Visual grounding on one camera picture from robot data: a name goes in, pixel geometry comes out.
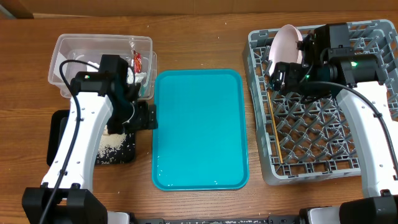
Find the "large white plate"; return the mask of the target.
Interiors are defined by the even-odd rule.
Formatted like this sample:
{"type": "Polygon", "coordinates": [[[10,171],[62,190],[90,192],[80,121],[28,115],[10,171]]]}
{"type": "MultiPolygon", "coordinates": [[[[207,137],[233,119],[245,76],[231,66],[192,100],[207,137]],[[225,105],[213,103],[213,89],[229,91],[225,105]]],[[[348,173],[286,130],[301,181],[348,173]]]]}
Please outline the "large white plate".
{"type": "Polygon", "coordinates": [[[269,52],[269,75],[273,74],[277,62],[302,63],[302,51],[297,46],[299,41],[303,38],[296,27],[287,24],[279,29],[269,52]]]}

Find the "red snack wrapper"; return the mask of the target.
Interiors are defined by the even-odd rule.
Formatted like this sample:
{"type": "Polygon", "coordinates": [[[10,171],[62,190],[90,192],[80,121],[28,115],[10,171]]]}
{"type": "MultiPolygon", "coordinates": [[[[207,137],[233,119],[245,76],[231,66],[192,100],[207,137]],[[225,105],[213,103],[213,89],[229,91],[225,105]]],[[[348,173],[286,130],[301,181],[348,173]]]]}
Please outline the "red snack wrapper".
{"type": "Polygon", "coordinates": [[[139,52],[136,52],[135,50],[133,51],[133,53],[134,53],[134,58],[133,58],[134,73],[141,73],[142,72],[141,54],[139,52]]]}

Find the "wooden chopstick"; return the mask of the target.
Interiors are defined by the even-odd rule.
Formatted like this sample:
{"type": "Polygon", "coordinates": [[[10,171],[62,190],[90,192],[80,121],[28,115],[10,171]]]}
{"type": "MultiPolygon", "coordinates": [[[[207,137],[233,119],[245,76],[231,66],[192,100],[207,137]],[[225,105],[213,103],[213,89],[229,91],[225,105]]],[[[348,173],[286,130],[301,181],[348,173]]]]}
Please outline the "wooden chopstick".
{"type": "Polygon", "coordinates": [[[282,151],[280,149],[279,137],[278,137],[278,134],[277,134],[277,126],[276,126],[276,123],[275,123],[273,105],[272,105],[270,91],[267,91],[267,97],[268,97],[269,112],[271,114],[272,128],[273,128],[273,131],[274,131],[275,143],[276,143],[276,148],[277,148],[277,152],[278,152],[279,162],[281,164],[283,164],[284,161],[283,161],[283,158],[282,158],[282,151]]]}

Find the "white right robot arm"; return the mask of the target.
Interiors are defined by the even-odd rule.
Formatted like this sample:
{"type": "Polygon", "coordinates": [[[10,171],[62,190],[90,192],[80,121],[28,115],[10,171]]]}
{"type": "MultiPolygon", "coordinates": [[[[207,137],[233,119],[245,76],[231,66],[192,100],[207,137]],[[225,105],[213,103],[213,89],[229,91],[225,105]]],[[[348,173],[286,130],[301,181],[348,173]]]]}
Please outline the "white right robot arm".
{"type": "Polygon", "coordinates": [[[317,100],[336,99],[348,122],[361,169],[363,198],[337,207],[305,208],[306,223],[397,222],[397,122],[387,103],[387,75],[374,54],[358,54],[345,23],[302,35],[280,28],[269,54],[270,86],[317,100]]]}

